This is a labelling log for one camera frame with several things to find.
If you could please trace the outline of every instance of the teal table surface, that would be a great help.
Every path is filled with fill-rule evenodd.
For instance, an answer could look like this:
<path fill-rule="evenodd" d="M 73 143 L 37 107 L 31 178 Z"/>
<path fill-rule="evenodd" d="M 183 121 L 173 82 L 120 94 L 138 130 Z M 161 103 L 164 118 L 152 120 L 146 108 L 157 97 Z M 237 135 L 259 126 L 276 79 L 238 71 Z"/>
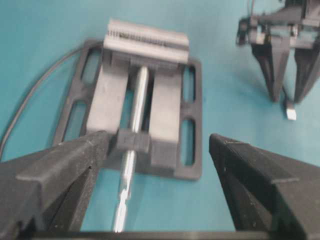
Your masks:
<path fill-rule="evenodd" d="M 279 6 L 277 0 L 256 0 L 255 9 L 269 12 Z M 203 174 L 195 182 L 137 174 L 126 230 L 233 231 L 209 155 L 210 134 L 320 166 L 320 84 L 296 106 L 297 121 L 286 120 L 282 105 L 268 98 L 251 49 L 236 47 L 238 21 L 247 13 L 247 0 L 0 0 L 0 130 L 26 89 L 86 39 L 103 39 L 110 18 L 184 32 L 190 54 L 202 62 Z M 51 145 L 76 61 L 73 57 L 64 63 L 32 97 L 3 161 Z M 285 74 L 291 96 L 295 75 L 291 54 Z M 81 119 L 73 118 L 79 128 Z M 118 181 L 119 172 L 100 171 L 83 231 L 111 229 Z"/>

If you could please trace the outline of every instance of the metal rod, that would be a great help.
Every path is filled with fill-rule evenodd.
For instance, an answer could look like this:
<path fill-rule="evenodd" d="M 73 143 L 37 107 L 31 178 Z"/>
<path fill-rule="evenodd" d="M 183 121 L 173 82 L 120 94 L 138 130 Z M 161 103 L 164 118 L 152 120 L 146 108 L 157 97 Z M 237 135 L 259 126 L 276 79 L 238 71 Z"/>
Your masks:
<path fill-rule="evenodd" d="M 146 66 L 142 66 L 138 72 L 136 79 L 133 106 L 130 118 L 130 129 L 134 133 L 138 133 L 141 130 L 146 104 L 148 79 L 149 70 Z M 123 232 L 125 228 L 128 211 L 128 201 L 131 197 L 131 188 L 135 174 L 136 161 L 137 153 L 134 150 L 128 150 L 123 155 L 121 177 L 118 189 L 119 202 L 115 209 L 112 227 L 113 231 L 116 233 Z"/>

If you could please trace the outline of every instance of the wire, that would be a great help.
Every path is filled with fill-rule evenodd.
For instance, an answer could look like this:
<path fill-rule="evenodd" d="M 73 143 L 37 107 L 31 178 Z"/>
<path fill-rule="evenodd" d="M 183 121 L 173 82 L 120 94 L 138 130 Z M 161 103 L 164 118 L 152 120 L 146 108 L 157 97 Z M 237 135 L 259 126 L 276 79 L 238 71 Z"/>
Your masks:
<path fill-rule="evenodd" d="M 246 11 L 247 11 L 247 14 L 250 16 L 250 0 L 246 1 Z"/>
<path fill-rule="evenodd" d="M 15 112 L 10 124 L 8 125 L 8 127 L 5 130 L 4 135 L 1 138 L 1 142 L 0 142 L 0 162 L 2 159 L 2 155 L 4 152 L 4 148 L 6 146 L 7 140 L 10 137 L 10 134 L 12 132 L 12 130 L 14 129 L 21 113 L 23 112 L 23 110 L 26 108 L 27 103 L 29 102 L 30 98 L 34 95 L 35 91 L 37 90 L 37 88 L 41 85 L 41 83 L 47 79 L 49 77 L 50 74 L 52 74 L 57 67 L 59 67 L 64 61 L 66 61 L 67 59 L 69 59 L 70 57 L 72 57 L 73 55 L 86 50 L 86 49 L 90 49 L 90 48 L 94 48 L 94 47 L 102 47 L 102 41 L 95 41 L 92 44 L 88 44 L 85 46 L 81 46 L 78 47 L 74 50 L 72 50 L 71 52 L 67 53 L 66 55 L 64 55 L 62 58 L 60 58 L 55 64 L 53 64 L 34 84 L 33 86 L 30 88 L 30 90 L 28 91 L 27 95 L 25 96 L 23 102 L 21 103 L 21 105 L 19 106 L 18 110 Z"/>
<path fill-rule="evenodd" d="M 250 16 L 253 16 L 253 15 L 254 15 L 254 8 L 255 8 L 255 0 L 252 0 Z"/>

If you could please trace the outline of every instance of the black plastic part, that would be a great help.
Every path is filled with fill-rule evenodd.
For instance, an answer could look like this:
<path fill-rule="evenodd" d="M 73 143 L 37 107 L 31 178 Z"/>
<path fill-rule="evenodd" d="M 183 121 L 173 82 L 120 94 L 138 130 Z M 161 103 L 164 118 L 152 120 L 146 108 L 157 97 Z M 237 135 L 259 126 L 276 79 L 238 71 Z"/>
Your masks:
<path fill-rule="evenodd" d="M 1 163 L 0 239 L 320 239 L 320 167 L 217 134 L 210 153 L 238 231 L 79 232 L 108 142 L 96 132 Z"/>
<path fill-rule="evenodd" d="M 0 239 L 31 221 L 38 231 L 80 230 L 108 142 L 96 132 L 0 163 Z"/>
<path fill-rule="evenodd" d="M 320 76 L 320 47 L 296 49 L 294 58 L 297 70 L 294 101 L 300 103 Z"/>
<path fill-rule="evenodd" d="M 252 54 L 260 64 L 264 80 L 273 102 L 278 102 L 289 58 L 289 38 L 281 44 L 252 44 Z"/>
<path fill-rule="evenodd" d="M 111 169 L 120 169 L 122 157 L 127 150 L 137 152 L 137 163 L 135 171 L 139 173 L 148 173 L 147 166 L 150 166 L 150 154 L 152 141 L 147 132 L 132 132 L 129 129 L 119 129 L 118 133 L 113 136 L 108 151 L 108 161 L 103 167 Z"/>
<path fill-rule="evenodd" d="M 260 231 L 241 232 L 39 232 L 21 239 L 45 240 L 286 240 L 275 233 Z"/>
<path fill-rule="evenodd" d="M 210 154 L 237 230 L 320 239 L 320 167 L 217 134 Z"/>
<path fill-rule="evenodd" d="M 194 101 L 184 100 L 184 81 L 181 86 L 180 136 L 174 177 L 197 180 L 202 175 L 202 66 L 195 58 L 189 58 L 188 67 L 194 70 Z M 193 164 L 184 166 L 181 162 L 182 124 L 184 120 L 194 123 Z"/>
<path fill-rule="evenodd" d="M 283 88 L 290 48 L 295 49 L 297 65 L 294 103 L 300 103 L 320 77 L 319 10 L 319 0 L 286 0 L 275 12 L 239 21 L 237 44 L 251 44 L 273 102 L 279 100 Z M 282 36 L 277 28 L 290 32 Z M 305 33 L 316 37 L 304 38 Z"/>

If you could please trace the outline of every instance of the teal background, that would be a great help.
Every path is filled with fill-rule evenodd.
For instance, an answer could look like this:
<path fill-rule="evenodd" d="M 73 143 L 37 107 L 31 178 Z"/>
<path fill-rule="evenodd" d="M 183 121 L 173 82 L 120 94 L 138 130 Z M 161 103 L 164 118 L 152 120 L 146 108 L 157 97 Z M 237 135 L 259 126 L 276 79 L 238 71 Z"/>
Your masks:
<path fill-rule="evenodd" d="M 277 0 L 256 0 L 258 12 L 277 7 Z M 247 12 L 246 0 L 0 0 L 0 129 L 26 89 L 54 61 L 87 38 L 103 39 L 109 18 L 184 32 L 190 54 L 202 62 L 203 175 L 188 182 L 137 174 L 126 229 L 233 231 L 208 152 L 211 133 L 320 165 L 320 84 L 296 106 L 297 121 L 286 120 L 281 104 L 269 101 L 251 49 L 235 45 L 238 21 Z M 51 145 L 76 60 L 64 63 L 35 93 L 12 132 L 4 160 Z M 291 94 L 295 74 L 291 56 L 285 74 Z M 83 231 L 111 229 L 118 181 L 117 171 L 100 172 Z"/>

